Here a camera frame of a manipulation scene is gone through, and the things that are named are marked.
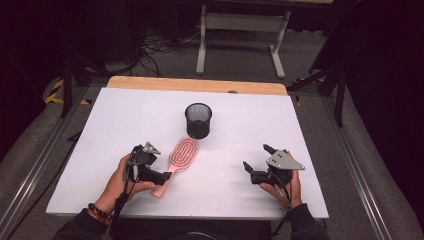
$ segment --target aluminum rail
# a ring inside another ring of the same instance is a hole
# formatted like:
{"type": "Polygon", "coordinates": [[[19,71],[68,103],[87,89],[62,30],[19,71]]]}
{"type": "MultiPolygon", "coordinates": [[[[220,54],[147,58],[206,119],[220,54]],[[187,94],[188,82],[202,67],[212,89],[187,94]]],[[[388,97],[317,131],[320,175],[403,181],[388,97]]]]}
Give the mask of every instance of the aluminum rail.
{"type": "Polygon", "coordinates": [[[356,157],[350,146],[349,140],[347,139],[343,128],[338,126],[336,118],[334,117],[334,107],[331,99],[327,97],[321,97],[321,101],[324,105],[327,115],[329,116],[331,125],[333,126],[337,138],[343,148],[347,161],[347,167],[358,190],[359,196],[361,197],[362,203],[364,204],[365,210],[368,214],[377,238],[380,240],[391,240],[392,237],[390,236],[386,224],[384,223],[384,220],[380,214],[374,195],[371,189],[368,187],[365,177],[362,174],[358,161],[356,160],[356,157]]]}
{"type": "Polygon", "coordinates": [[[81,102],[86,91],[87,91],[86,87],[79,87],[75,91],[75,96],[72,100],[73,105],[71,109],[69,110],[68,114],[64,118],[59,119],[58,123],[56,124],[53,130],[52,135],[48,139],[46,145],[44,146],[37,160],[35,161],[34,166],[28,173],[28,176],[19,186],[19,189],[14,199],[12,200],[8,209],[6,210],[6,213],[1,218],[1,221],[0,221],[0,239],[1,240],[6,239],[8,237],[10,231],[14,227],[14,224],[17,222],[19,215],[21,214],[23,208],[25,207],[25,204],[27,203],[32,192],[37,186],[37,183],[40,180],[41,175],[46,169],[49,163],[50,157],[57,146],[57,143],[59,142],[69,121],[71,120],[72,115],[75,112],[76,105],[78,105],[81,102]]]}

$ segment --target white metal frame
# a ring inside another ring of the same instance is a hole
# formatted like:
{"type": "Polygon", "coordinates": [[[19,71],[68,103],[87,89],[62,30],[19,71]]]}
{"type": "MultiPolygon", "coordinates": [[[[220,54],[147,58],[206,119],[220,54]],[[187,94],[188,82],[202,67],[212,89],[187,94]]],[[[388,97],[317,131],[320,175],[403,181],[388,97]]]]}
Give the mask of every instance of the white metal frame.
{"type": "Polygon", "coordinates": [[[269,50],[274,62],[275,71],[279,78],[284,78],[285,73],[281,64],[279,50],[286,32],[290,18],[290,11],[284,12],[283,16],[258,16],[243,14],[207,13],[206,6],[202,6],[200,19],[200,46],[197,57],[196,74],[201,75],[205,70],[206,57],[206,29],[245,30],[276,32],[277,39],[269,50]]]}

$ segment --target pink hairbrush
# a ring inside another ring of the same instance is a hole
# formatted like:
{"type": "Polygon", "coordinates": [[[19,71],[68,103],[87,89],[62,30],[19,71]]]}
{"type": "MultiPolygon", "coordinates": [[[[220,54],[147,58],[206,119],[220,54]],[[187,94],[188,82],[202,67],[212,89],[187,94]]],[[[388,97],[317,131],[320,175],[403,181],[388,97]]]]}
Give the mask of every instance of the pink hairbrush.
{"type": "MultiPolygon", "coordinates": [[[[174,172],[188,168],[196,157],[197,151],[199,150],[199,146],[197,145],[196,140],[189,136],[185,136],[181,138],[178,142],[177,146],[175,146],[174,150],[169,154],[169,170],[168,172],[172,172],[172,176],[174,176],[174,172]]],[[[165,193],[166,188],[169,185],[171,179],[167,180],[163,186],[157,187],[152,194],[158,198],[161,198],[165,193]]]]}

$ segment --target silver metal bracket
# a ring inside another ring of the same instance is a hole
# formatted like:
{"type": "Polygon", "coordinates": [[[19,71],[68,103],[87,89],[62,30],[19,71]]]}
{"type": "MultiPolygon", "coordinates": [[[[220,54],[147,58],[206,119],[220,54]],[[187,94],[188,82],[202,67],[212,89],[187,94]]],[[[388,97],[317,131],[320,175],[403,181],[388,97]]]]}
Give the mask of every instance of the silver metal bracket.
{"type": "Polygon", "coordinates": [[[143,152],[145,153],[153,153],[153,154],[159,154],[159,150],[157,150],[150,142],[146,142],[143,148],[143,152]]]}
{"type": "Polygon", "coordinates": [[[271,157],[266,160],[270,166],[284,170],[305,170],[305,166],[300,164],[294,158],[290,157],[284,151],[276,151],[271,157]]]}

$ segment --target black sleeve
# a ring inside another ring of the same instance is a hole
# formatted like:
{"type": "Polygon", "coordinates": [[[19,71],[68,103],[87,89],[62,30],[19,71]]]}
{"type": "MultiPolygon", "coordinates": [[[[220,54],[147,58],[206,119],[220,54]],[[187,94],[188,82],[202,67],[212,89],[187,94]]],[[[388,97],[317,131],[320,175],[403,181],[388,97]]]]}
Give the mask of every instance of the black sleeve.
{"type": "Polygon", "coordinates": [[[86,209],[69,220],[60,228],[53,237],[53,240],[69,239],[95,239],[101,240],[102,235],[107,230],[107,225],[93,218],[86,209]]]}
{"type": "Polygon", "coordinates": [[[292,240],[330,239],[325,228],[312,217],[307,204],[291,209],[288,214],[287,217],[292,228],[292,240]]]}

